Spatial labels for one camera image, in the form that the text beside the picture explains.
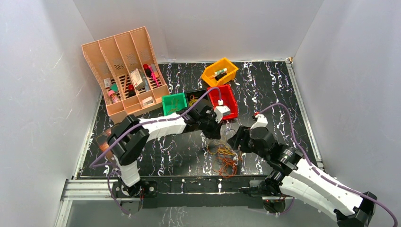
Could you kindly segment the red plastic bin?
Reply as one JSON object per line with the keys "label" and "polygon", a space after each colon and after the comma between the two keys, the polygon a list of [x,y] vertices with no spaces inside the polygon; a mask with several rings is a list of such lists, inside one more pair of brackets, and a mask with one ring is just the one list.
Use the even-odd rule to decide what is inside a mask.
{"label": "red plastic bin", "polygon": [[238,117],[238,104],[234,97],[233,91],[229,85],[218,86],[218,89],[214,89],[208,93],[209,99],[213,107],[218,105],[219,91],[222,94],[223,104],[230,109],[230,114],[223,117],[223,120],[232,120]]}

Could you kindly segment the green plastic bin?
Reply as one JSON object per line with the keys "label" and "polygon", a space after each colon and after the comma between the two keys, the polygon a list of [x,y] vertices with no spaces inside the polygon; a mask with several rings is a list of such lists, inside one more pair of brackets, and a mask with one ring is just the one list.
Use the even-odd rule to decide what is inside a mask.
{"label": "green plastic bin", "polygon": [[184,93],[170,94],[162,97],[164,116],[176,113],[187,107]]}

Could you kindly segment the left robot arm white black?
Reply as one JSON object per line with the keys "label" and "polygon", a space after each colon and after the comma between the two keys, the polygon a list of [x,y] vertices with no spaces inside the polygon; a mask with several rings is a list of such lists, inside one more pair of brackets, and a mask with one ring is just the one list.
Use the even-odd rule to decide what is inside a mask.
{"label": "left robot arm white black", "polygon": [[226,105],[213,107],[201,99],[196,105],[167,116],[149,119],[127,116],[107,139],[119,168],[123,191],[130,197],[139,195],[141,191],[137,160],[147,142],[193,131],[201,131],[208,139],[218,140],[223,117],[230,113]]}

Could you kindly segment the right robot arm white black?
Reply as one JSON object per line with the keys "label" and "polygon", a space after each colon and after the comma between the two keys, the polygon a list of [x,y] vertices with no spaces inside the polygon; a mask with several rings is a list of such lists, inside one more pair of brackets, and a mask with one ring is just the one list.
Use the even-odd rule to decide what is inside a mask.
{"label": "right robot arm white black", "polygon": [[302,152],[276,141],[265,127],[239,127],[228,139],[233,149],[262,157],[272,172],[263,183],[243,190],[249,195],[288,195],[325,213],[340,227],[367,227],[374,215],[377,197],[370,193],[353,193],[343,184],[308,164]]}

